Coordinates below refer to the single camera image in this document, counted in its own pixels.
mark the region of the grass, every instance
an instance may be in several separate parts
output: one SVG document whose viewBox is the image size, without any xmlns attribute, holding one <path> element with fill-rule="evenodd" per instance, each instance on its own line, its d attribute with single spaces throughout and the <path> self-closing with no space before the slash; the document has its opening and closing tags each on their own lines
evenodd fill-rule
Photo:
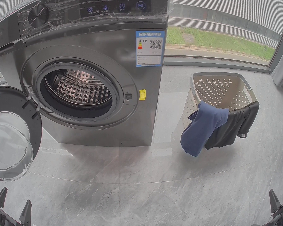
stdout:
<svg viewBox="0 0 283 226">
<path fill-rule="evenodd" d="M 195 46 L 235 50 L 241 53 L 256 55 L 267 60 L 270 60 L 275 52 L 274 48 L 246 40 L 245 38 L 202 31 L 197 28 L 181 29 L 178 27 L 168 27 L 166 42 L 169 44 L 186 44 L 182 33 L 192 34 L 194 37 L 193 45 Z"/>
</svg>

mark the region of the black jacket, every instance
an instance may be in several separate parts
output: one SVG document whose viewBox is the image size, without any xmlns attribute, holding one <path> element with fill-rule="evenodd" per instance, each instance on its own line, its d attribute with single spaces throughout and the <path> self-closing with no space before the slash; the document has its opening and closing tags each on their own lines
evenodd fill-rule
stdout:
<svg viewBox="0 0 283 226">
<path fill-rule="evenodd" d="M 231 145 L 236 136 L 246 138 L 258 110 L 259 102 L 255 101 L 244 108 L 229 111 L 227 122 L 213 131 L 205 144 L 205 148 L 211 149 Z"/>
</svg>

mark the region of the white laundry basket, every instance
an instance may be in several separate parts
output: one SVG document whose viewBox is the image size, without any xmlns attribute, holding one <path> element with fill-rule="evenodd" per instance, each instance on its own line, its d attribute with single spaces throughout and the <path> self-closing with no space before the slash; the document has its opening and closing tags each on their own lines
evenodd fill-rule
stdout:
<svg viewBox="0 0 283 226">
<path fill-rule="evenodd" d="M 238 73 L 194 73 L 182 114 L 184 128 L 191 120 L 188 117 L 198 110 L 201 100 L 217 108 L 240 109 L 257 101 L 252 88 Z"/>
</svg>

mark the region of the yellow warning sticker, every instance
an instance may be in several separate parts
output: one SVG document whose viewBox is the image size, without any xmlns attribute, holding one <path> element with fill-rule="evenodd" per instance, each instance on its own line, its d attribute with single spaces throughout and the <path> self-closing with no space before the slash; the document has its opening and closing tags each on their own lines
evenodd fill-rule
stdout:
<svg viewBox="0 0 283 226">
<path fill-rule="evenodd" d="M 139 91 L 139 100 L 146 100 L 146 90 L 142 89 Z"/>
</svg>

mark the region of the play pause button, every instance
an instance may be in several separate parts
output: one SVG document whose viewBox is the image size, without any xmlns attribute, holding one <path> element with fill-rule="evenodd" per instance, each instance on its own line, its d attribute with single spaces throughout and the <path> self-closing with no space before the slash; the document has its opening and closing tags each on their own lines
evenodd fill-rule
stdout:
<svg viewBox="0 0 283 226">
<path fill-rule="evenodd" d="M 144 9 L 146 7 L 146 4 L 143 1 L 139 1 L 138 3 L 136 3 L 136 7 L 138 9 Z"/>
</svg>

